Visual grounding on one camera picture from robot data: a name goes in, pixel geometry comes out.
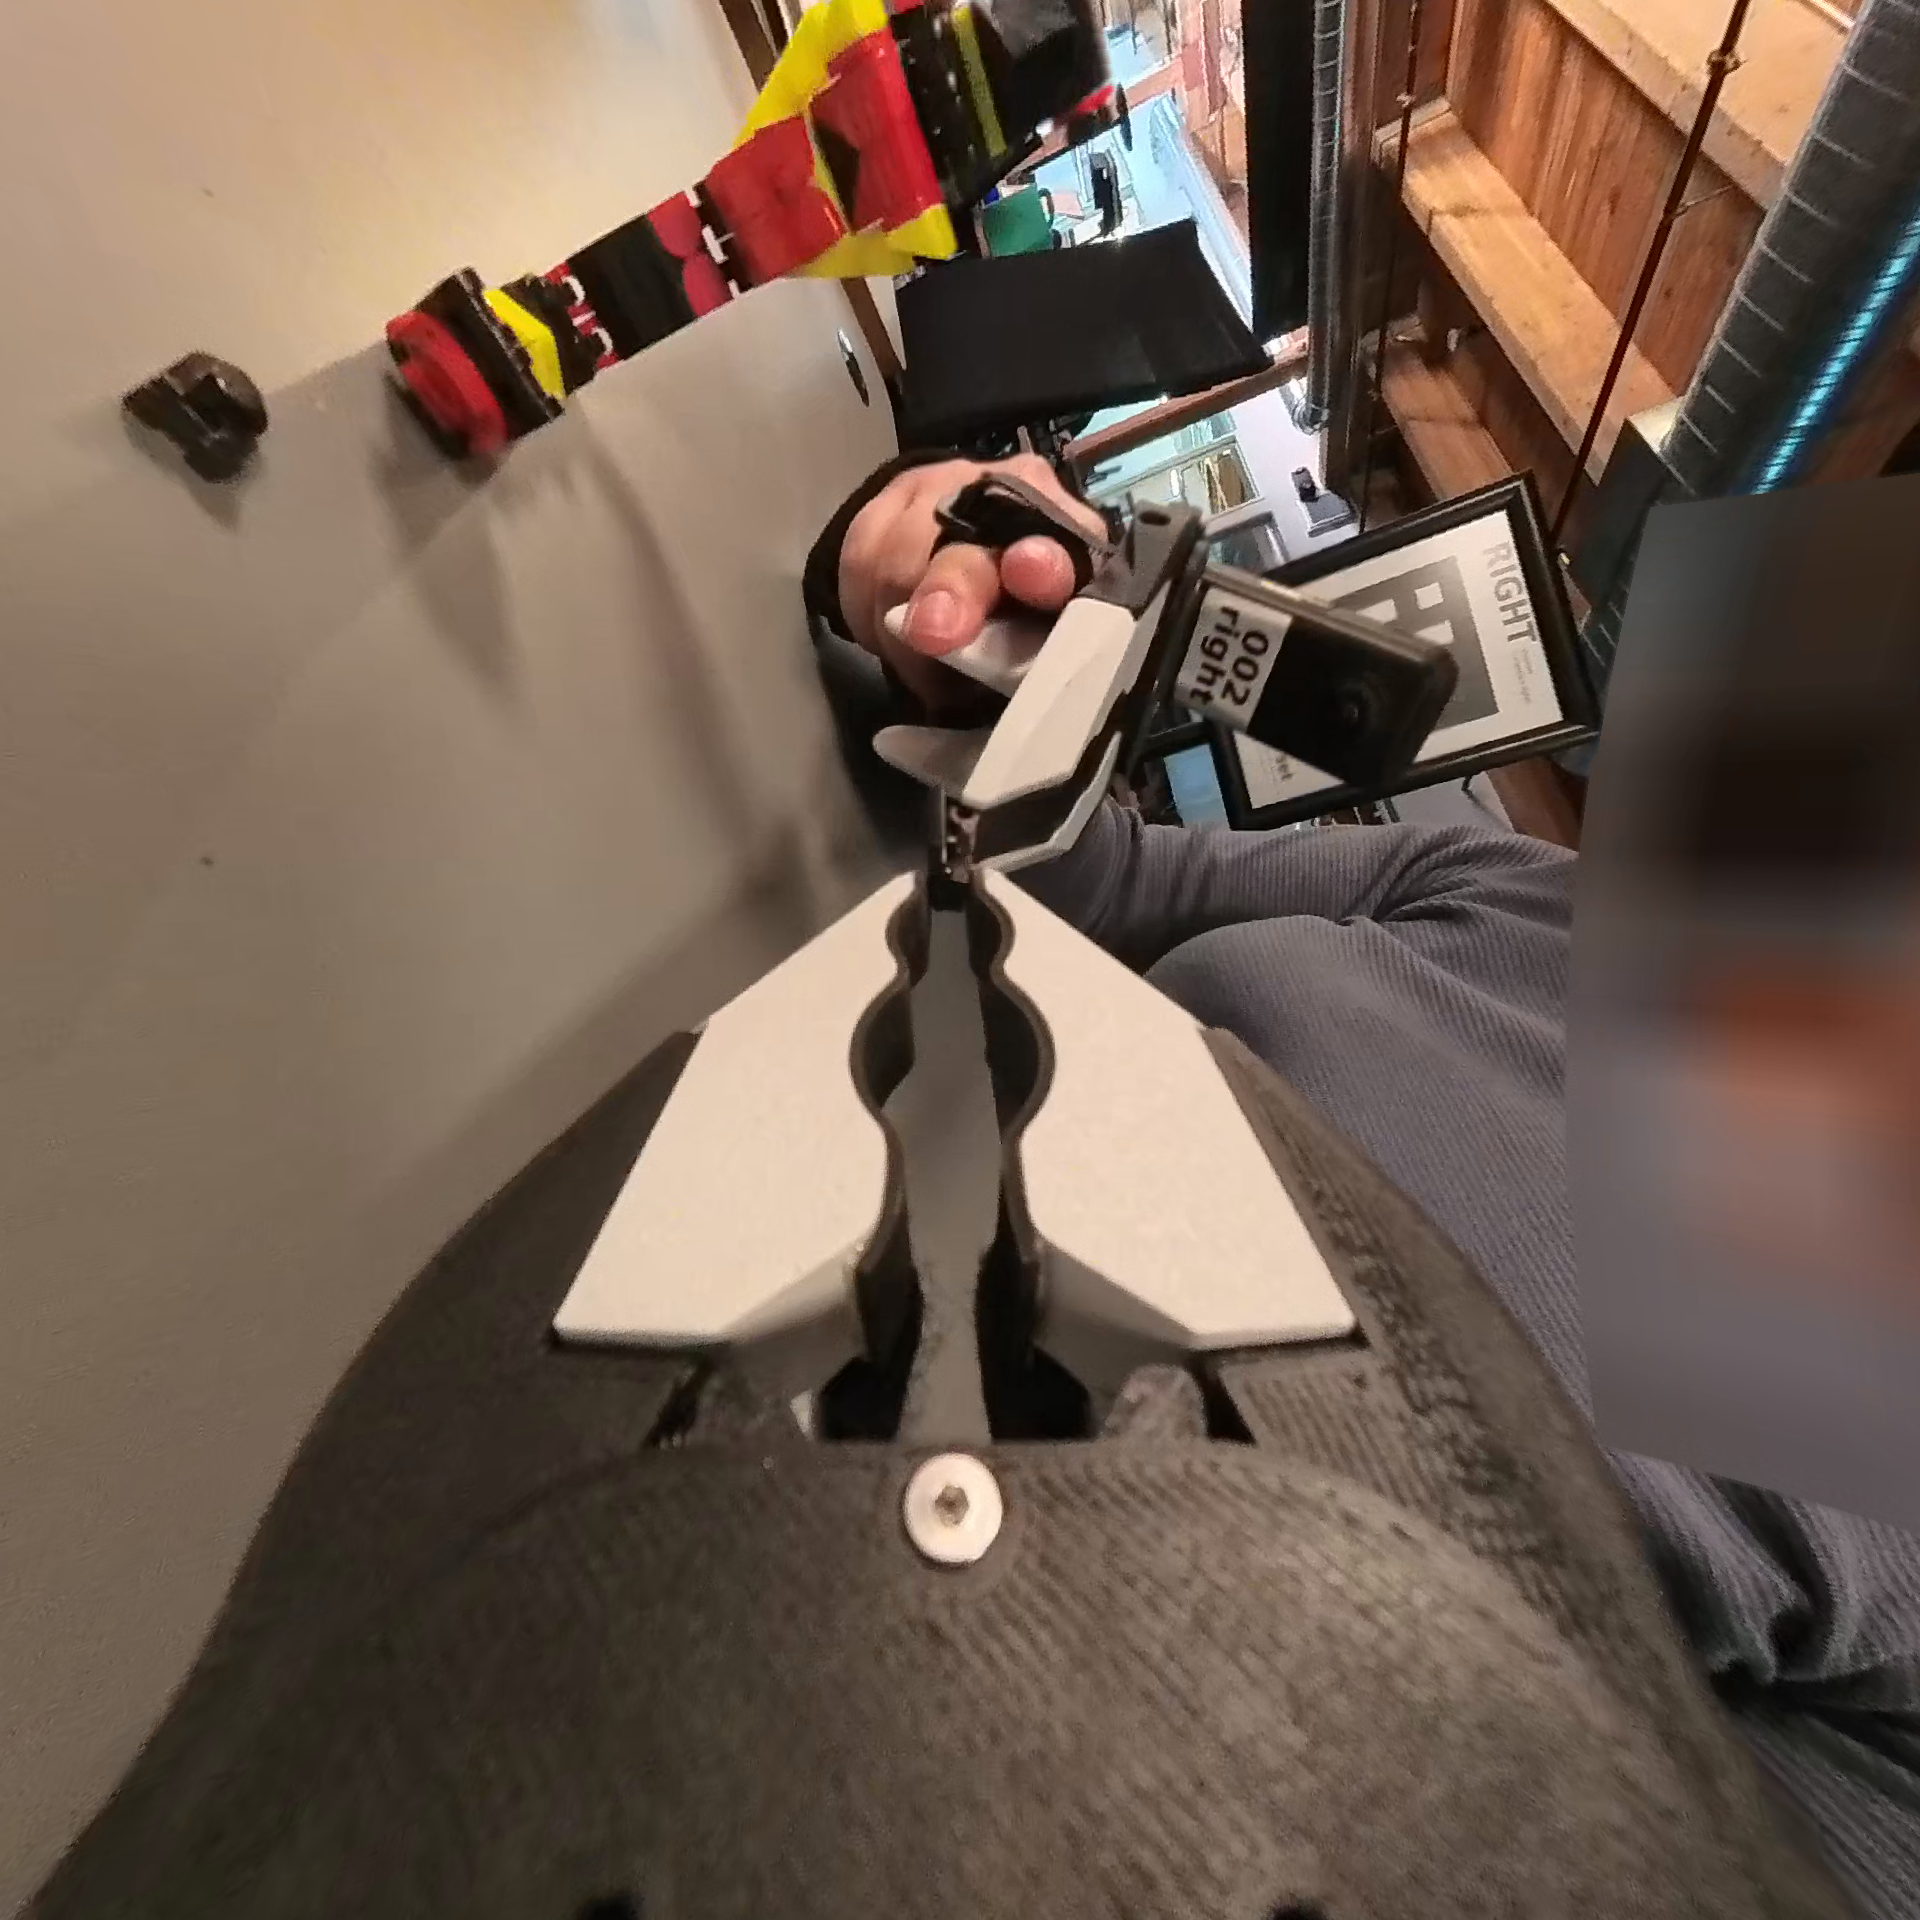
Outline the black office chair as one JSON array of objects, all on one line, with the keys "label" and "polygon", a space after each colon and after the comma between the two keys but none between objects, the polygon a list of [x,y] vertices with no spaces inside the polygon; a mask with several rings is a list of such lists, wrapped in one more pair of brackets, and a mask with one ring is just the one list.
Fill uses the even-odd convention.
[{"label": "black office chair", "polygon": [[934,265],[898,288],[898,323],[906,452],[1199,394],[1268,366],[1193,218]]}]

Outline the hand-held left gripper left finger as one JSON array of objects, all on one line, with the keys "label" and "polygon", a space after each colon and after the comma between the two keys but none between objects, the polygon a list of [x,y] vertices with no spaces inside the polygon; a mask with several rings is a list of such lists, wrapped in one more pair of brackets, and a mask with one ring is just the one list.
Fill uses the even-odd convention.
[{"label": "hand-held left gripper left finger", "polygon": [[806,1400],[826,1439],[895,1439],[925,1287],[903,1141],[925,874],[895,874],[683,1049],[552,1340]]}]

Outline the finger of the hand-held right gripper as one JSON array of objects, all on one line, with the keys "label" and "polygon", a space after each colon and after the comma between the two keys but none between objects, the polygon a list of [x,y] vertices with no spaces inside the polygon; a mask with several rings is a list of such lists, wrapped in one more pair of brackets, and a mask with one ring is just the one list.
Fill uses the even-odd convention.
[{"label": "finger of the hand-held right gripper", "polygon": [[1051,616],[1040,609],[987,616],[967,647],[937,658],[956,692],[947,692],[928,720],[908,718],[880,729],[880,761],[944,797],[959,797],[1047,633]]},{"label": "finger of the hand-held right gripper", "polygon": [[1144,609],[1072,597],[959,804],[981,810],[978,870],[1019,873],[1065,856],[1118,773],[1121,701],[1137,688],[1164,597]]}]

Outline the person's right hand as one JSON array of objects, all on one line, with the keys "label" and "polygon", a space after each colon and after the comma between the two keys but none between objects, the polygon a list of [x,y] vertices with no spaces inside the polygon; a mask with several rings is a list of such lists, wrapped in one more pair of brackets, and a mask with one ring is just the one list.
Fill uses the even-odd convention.
[{"label": "person's right hand", "polygon": [[947,655],[992,616],[1055,614],[1076,597],[1072,553],[1051,538],[1009,550],[947,543],[940,503],[983,476],[1041,492],[1084,538],[1110,536],[1107,519],[1036,453],[995,462],[903,453],[838,507],[802,567],[806,614],[874,655],[911,718],[947,725],[983,705],[987,688]]}]

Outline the black toy brick piece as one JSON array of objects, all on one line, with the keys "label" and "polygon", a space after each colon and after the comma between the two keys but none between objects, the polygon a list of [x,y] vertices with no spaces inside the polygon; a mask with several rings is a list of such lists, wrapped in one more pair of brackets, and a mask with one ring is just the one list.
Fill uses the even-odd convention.
[{"label": "black toy brick piece", "polygon": [[168,436],[193,476],[231,482],[267,434],[267,401],[246,369],[193,348],[122,394],[124,415]]}]

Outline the long silver ventilation duct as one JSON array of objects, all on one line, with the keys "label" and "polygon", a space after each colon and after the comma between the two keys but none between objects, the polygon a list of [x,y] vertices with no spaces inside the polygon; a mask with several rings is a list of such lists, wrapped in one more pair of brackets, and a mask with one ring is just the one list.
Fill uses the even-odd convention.
[{"label": "long silver ventilation duct", "polygon": [[1918,313],[1918,2],[1865,2],[1661,443],[1687,496],[1805,479]]}]

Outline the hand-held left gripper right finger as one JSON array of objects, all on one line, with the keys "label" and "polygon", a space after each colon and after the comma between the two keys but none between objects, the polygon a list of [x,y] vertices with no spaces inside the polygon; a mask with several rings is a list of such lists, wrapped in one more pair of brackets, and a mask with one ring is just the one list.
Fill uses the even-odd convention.
[{"label": "hand-held left gripper right finger", "polygon": [[967,898],[1000,1127],[978,1280],[990,1432],[1090,1437],[1144,1369],[1357,1331],[1209,1031],[1006,874]]}]

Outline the red yellow black brick assembly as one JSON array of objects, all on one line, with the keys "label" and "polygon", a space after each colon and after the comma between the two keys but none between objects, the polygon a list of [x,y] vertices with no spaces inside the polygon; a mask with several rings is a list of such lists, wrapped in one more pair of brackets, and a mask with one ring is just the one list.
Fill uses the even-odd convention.
[{"label": "red yellow black brick assembly", "polygon": [[1094,2],[813,2],[696,203],[734,288],[944,265],[1047,130],[1115,100]]}]

